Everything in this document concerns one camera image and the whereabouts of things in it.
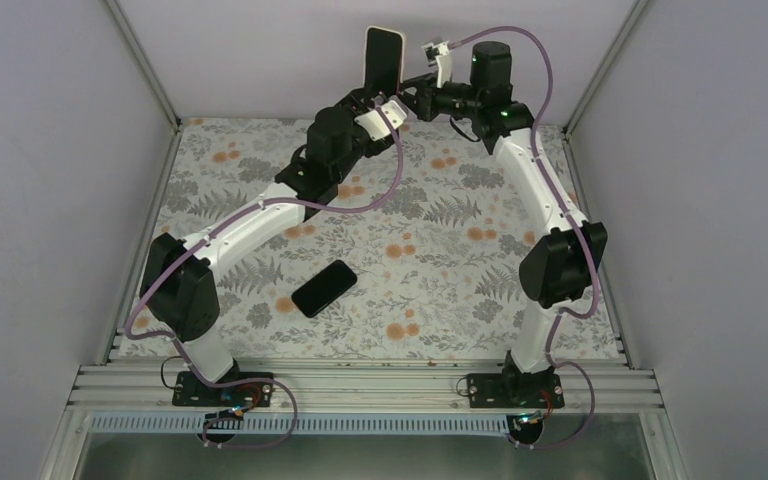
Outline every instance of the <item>wall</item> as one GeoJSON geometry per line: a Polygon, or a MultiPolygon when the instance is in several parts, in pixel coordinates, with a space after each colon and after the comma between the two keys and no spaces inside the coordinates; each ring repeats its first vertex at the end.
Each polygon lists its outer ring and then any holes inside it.
{"type": "MultiPolygon", "coordinates": [[[[419,48],[513,24],[546,44],[555,100],[545,119],[565,123],[634,0],[120,0],[152,67],[183,116],[313,118],[363,82],[366,27],[405,32],[408,76],[425,73],[419,48]]],[[[546,73],[527,39],[514,52],[515,98],[537,109],[546,73]]],[[[470,47],[456,52],[455,79],[469,77],[470,47]]]]}
{"type": "Polygon", "coordinates": [[[170,129],[96,0],[0,0],[0,479],[39,475],[170,129]]]}
{"type": "Polygon", "coordinates": [[[768,2],[653,2],[575,132],[695,478],[768,478],[768,2]]]}

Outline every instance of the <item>robotic arm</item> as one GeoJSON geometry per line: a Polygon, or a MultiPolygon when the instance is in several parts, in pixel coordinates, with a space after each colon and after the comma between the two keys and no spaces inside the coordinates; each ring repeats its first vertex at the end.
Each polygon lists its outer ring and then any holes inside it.
{"type": "MultiPolygon", "coordinates": [[[[537,232],[540,240],[519,267],[521,284],[532,301],[528,302],[526,318],[516,343],[508,352],[502,375],[497,375],[500,381],[490,388],[499,390],[509,405],[530,406],[540,398],[541,391],[552,391],[553,386],[558,385],[557,375],[545,356],[552,321],[559,308],[581,298],[591,284],[583,249],[589,248],[598,267],[607,233],[602,224],[588,223],[586,216],[563,193],[569,215],[588,243],[580,245],[538,168],[529,148],[534,118],[527,106],[511,99],[509,47],[499,42],[476,44],[468,84],[451,81],[446,42],[423,48],[429,65],[436,66],[437,71],[405,81],[399,99],[422,121],[431,121],[439,114],[470,119],[473,133],[505,168],[528,212],[538,216],[536,221],[541,226],[537,232]]],[[[251,203],[262,205],[264,200],[278,197],[319,204],[333,200],[338,184],[361,157],[377,155],[393,144],[389,129],[373,107],[372,95],[356,89],[335,106],[317,113],[307,131],[307,144],[294,153],[290,164],[276,175],[275,183],[251,203]]],[[[395,101],[384,107],[382,110],[388,112],[394,128],[407,117],[395,101]]],[[[539,136],[537,148],[542,154],[539,136]]],[[[557,191],[564,192],[551,168],[548,181],[557,191]]],[[[148,303],[155,317],[173,330],[207,380],[224,382],[235,379],[238,374],[238,367],[215,327],[219,316],[216,282],[273,235],[306,221],[316,212],[299,205],[275,204],[236,219],[230,225],[223,219],[180,240],[164,234],[152,243],[141,294],[189,247],[208,239],[209,243],[185,261],[180,272],[167,280],[148,303]],[[210,239],[208,234],[220,227],[224,228],[221,235],[210,239]]],[[[560,406],[562,401],[556,403],[556,407],[560,406]]]]}

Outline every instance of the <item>table surface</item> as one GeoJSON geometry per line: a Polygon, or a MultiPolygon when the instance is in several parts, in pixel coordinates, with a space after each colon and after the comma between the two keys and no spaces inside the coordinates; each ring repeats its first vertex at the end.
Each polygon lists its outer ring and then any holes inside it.
{"type": "MultiPolygon", "coordinates": [[[[261,193],[305,141],[308,120],[190,119],[154,236],[184,236],[261,193]]],[[[445,123],[402,127],[404,176],[395,196],[360,215],[319,213],[276,235],[218,284],[221,335],[235,356],[352,359],[501,359],[528,301],[518,266],[535,242],[529,212],[481,144],[445,123]],[[313,319],[290,294],[334,260],[358,283],[313,319]]],[[[543,145],[575,198],[557,127],[543,145]]],[[[362,159],[332,202],[362,206],[384,192],[395,148],[362,159]]],[[[577,307],[586,309],[590,293],[577,307]]],[[[135,331],[163,328],[148,310],[135,331]]],[[[619,356],[604,305],[567,318],[557,358],[619,356]]],[[[168,340],[123,339],[120,355],[174,354],[168,340]]]]}

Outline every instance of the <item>floral tablecloth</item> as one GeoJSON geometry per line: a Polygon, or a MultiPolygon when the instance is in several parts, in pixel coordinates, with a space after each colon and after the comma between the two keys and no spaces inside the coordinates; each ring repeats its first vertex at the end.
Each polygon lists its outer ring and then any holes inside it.
{"type": "MultiPolygon", "coordinates": [[[[307,120],[195,118],[187,122],[155,227],[183,236],[239,208],[272,181],[305,141],[307,120]]],[[[361,215],[322,212],[273,237],[219,284],[221,335],[244,357],[501,359],[528,301],[520,261],[535,243],[529,212],[481,144],[445,123],[402,127],[405,171],[395,196],[361,215]],[[290,294],[334,260],[358,283],[317,317],[290,294]]],[[[540,129],[564,187],[572,181],[555,127],[540,129]]],[[[362,206],[386,190],[395,148],[362,159],[340,185],[339,206],[362,206]]],[[[586,298],[582,301],[586,307],[586,298]]],[[[136,331],[161,328],[148,310],[136,331]]],[[[566,319],[559,358],[618,352],[604,305],[566,319]]],[[[164,339],[123,339],[120,355],[166,356],[164,339]]]]}

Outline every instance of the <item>purple cable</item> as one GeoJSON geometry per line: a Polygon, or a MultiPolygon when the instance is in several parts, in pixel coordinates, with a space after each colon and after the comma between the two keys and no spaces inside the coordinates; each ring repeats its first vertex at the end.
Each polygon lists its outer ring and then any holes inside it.
{"type": "MultiPolygon", "coordinates": [[[[590,272],[590,279],[593,283],[593,301],[590,303],[590,308],[585,313],[576,312],[575,310],[572,310],[567,307],[560,308],[558,310],[558,315],[555,317],[555,321],[552,323],[552,328],[549,330],[549,336],[546,338],[546,347],[545,347],[546,360],[548,360],[550,365],[552,365],[556,369],[569,366],[581,372],[581,375],[584,377],[584,380],[587,382],[587,388],[590,391],[590,411],[587,414],[587,418],[584,420],[584,424],[581,425],[581,428],[579,428],[578,431],[576,431],[574,434],[569,436],[567,439],[560,442],[551,443],[548,445],[537,445],[537,446],[529,445],[529,448],[532,450],[546,450],[549,448],[564,447],[570,444],[575,439],[580,437],[587,430],[590,424],[593,423],[594,413],[596,412],[596,395],[593,389],[593,382],[590,380],[590,377],[587,375],[584,369],[581,368],[581,365],[572,361],[564,361],[564,362],[556,363],[555,359],[552,358],[551,349],[552,349],[552,342],[555,339],[555,334],[557,334],[558,332],[558,327],[561,325],[561,319],[563,318],[563,315],[565,313],[568,313],[580,320],[590,318],[591,316],[593,316],[594,313],[596,313],[596,310],[599,308],[599,277],[596,274],[596,263],[593,261],[593,255],[590,253],[590,249],[584,248],[584,246],[587,245],[587,241],[584,238],[584,234],[581,232],[581,229],[578,227],[578,225],[575,224],[575,221],[570,216],[569,208],[567,208],[566,202],[561,196],[561,192],[558,191],[558,188],[555,186],[554,182],[552,182],[552,179],[549,176],[549,172],[546,169],[546,166],[543,164],[543,159],[540,158],[540,152],[537,149],[537,125],[540,123],[540,120],[543,118],[543,113],[546,112],[546,107],[549,106],[549,101],[552,99],[552,90],[554,88],[554,83],[555,83],[554,73],[552,72],[552,63],[549,61],[549,53],[546,52],[546,48],[543,46],[543,43],[541,43],[540,40],[533,33],[529,32],[528,30],[525,30],[524,28],[513,27],[513,26],[501,26],[501,27],[488,28],[487,30],[478,32],[475,35],[466,37],[465,39],[459,42],[450,43],[449,48],[454,50],[468,43],[471,43],[481,37],[484,37],[486,35],[490,35],[493,33],[498,33],[498,32],[514,32],[514,33],[519,33],[521,35],[525,35],[526,37],[528,37],[529,40],[531,40],[534,43],[537,49],[540,50],[540,55],[543,57],[543,62],[546,64],[546,76],[548,77],[548,85],[546,87],[546,98],[543,100],[543,105],[540,106],[540,110],[537,112],[537,116],[534,118],[534,123],[531,126],[531,138],[530,138],[531,153],[534,156],[534,159],[537,163],[537,168],[540,169],[540,174],[543,175],[543,179],[546,181],[546,184],[549,185],[549,189],[552,191],[552,196],[555,197],[555,201],[558,202],[558,206],[561,208],[561,212],[563,212],[567,221],[570,223],[570,226],[572,227],[573,232],[575,232],[575,236],[578,239],[579,244],[582,245],[582,250],[584,251],[584,259],[587,262],[587,269],[590,272]]],[[[508,434],[508,440],[517,446],[519,445],[519,442],[514,440],[513,437],[510,436],[510,434],[508,434]]]]}
{"type": "MultiPolygon", "coordinates": [[[[367,212],[369,210],[374,210],[381,205],[384,204],[387,200],[390,199],[390,197],[393,196],[393,194],[396,192],[396,187],[399,186],[399,182],[401,182],[402,179],[402,170],[404,170],[405,166],[405,152],[404,152],[404,146],[402,145],[402,139],[399,138],[398,132],[396,132],[396,129],[393,128],[393,125],[390,123],[390,120],[387,118],[387,116],[384,114],[383,111],[381,111],[381,107],[375,107],[375,111],[378,112],[378,115],[381,116],[381,118],[384,120],[384,123],[387,125],[387,129],[390,130],[390,135],[393,136],[393,141],[396,144],[396,174],[393,177],[393,183],[390,184],[390,188],[387,189],[386,192],[384,192],[384,195],[382,195],[378,200],[375,200],[374,202],[370,203],[369,205],[366,205],[364,207],[354,207],[354,208],[342,208],[342,207],[331,207],[328,205],[320,205],[318,203],[309,202],[307,200],[299,200],[298,198],[293,197],[280,197],[280,198],[269,198],[263,201],[263,206],[261,207],[261,204],[255,203],[252,205],[249,205],[249,207],[244,208],[240,210],[239,212],[235,213],[234,215],[228,217],[224,222],[219,224],[213,231],[211,231],[208,234],[208,238],[215,239],[223,230],[228,228],[231,224],[239,220],[240,218],[248,215],[249,213],[254,212],[255,210],[259,208],[265,208],[270,205],[275,205],[279,203],[287,203],[287,204],[294,204],[294,205],[302,205],[305,207],[315,208],[318,210],[326,211],[326,212],[333,212],[333,213],[342,213],[342,214],[352,214],[352,213],[363,213],[367,212]]],[[[172,333],[169,330],[152,330],[149,332],[144,333],[134,333],[132,331],[134,322],[137,320],[137,316],[139,316],[140,312],[143,308],[148,304],[149,299],[157,293],[157,290],[160,288],[161,285],[163,285],[163,282],[165,282],[172,274],[180,267],[188,258],[192,257],[200,248],[205,246],[208,243],[207,239],[202,239],[196,242],[195,245],[193,245],[189,250],[184,252],[183,255],[178,257],[174,262],[172,262],[169,267],[166,268],[166,270],[163,271],[163,273],[160,274],[159,277],[157,277],[157,280],[154,281],[154,283],[151,284],[151,286],[146,290],[146,293],[140,297],[140,300],[137,302],[137,305],[134,307],[134,309],[131,311],[131,314],[128,316],[127,321],[125,322],[125,337],[127,337],[130,340],[141,340],[143,338],[149,338],[149,337],[169,337],[173,339],[172,344],[175,346],[175,349],[178,351],[178,353],[181,355],[181,357],[184,359],[185,364],[187,367],[193,372],[193,374],[198,378],[202,383],[207,385],[211,388],[228,388],[228,387],[235,387],[239,385],[245,385],[248,383],[269,383],[272,385],[275,385],[276,387],[280,388],[281,390],[284,390],[287,392],[287,396],[290,397],[290,402],[293,404],[293,421],[290,424],[289,430],[287,430],[283,435],[278,437],[276,440],[268,443],[264,443],[261,445],[228,445],[224,448],[230,448],[230,449],[236,449],[236,450],[261,450],[264,448],[270,448],[275,447],[277,445],[280,445],[281,443],[284,443],[288,438],[290,438],[290,435],[293,433],[293,430],[296,428],[296,424],[298,423],[299,419],[299,406],[298,403],[296,403],[296,397],[293,395],[293,392],[290,391],[289,388],[287,388],[286,385],[279,382],[278,380],[273,380],[271,378],[247,378],[243,380],[238,380],[235,382],[227,382],[227,383],[214,383],[209,381],[204,377],[204,375],[201,374],[201,372],[196,368],[196,366],[193,364],[193,362],[190,360],[189,355],[187,355],[187,352],[184,350],[183,345],[178,341],[178,339],[175,337],[175,334],[172,333]]],[[[216,423],[219,423],[224,419],[214,419],[211,422],[208,422],[205,424],[204,429],[202,430],[202,440],[205,442],[205,445],[213,445],[217,448],[222,448],[221,444],[217,444],[214,442],[210,442],[207,440],[207,430],[215,425],[216,423]]]]}

